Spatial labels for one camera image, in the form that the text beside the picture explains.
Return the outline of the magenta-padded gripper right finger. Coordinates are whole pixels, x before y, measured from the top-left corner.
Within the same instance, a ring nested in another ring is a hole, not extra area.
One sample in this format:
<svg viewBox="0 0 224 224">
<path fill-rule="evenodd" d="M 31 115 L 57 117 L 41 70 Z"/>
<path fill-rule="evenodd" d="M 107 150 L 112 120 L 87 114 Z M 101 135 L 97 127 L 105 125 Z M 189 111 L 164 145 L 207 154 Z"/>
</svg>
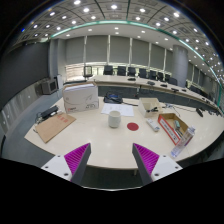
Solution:
<svg viewBox="0 0 224 224">
<path fill-rule="evenodd" d="M 182 169 L 182 167 L 168 155 L 158 155 L 137 143 L 133 144 L 132 154 L 136 160 L 138 171 L 144 185 Z"/>
</svg>

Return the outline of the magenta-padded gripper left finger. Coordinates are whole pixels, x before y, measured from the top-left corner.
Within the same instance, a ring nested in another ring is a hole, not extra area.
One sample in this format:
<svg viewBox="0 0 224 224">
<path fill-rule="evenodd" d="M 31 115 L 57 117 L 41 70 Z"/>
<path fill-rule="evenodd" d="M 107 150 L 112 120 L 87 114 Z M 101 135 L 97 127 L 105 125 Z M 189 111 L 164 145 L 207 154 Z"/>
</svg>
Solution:
<svg viewBox="0 0 224 224">
<path fill-rule="evenodd" d="M 80 185 L 90 154 L 91 144 L 87 143 L 65 155 L 52 157 L 42 166 L 42 169 Z"/>
</svg>

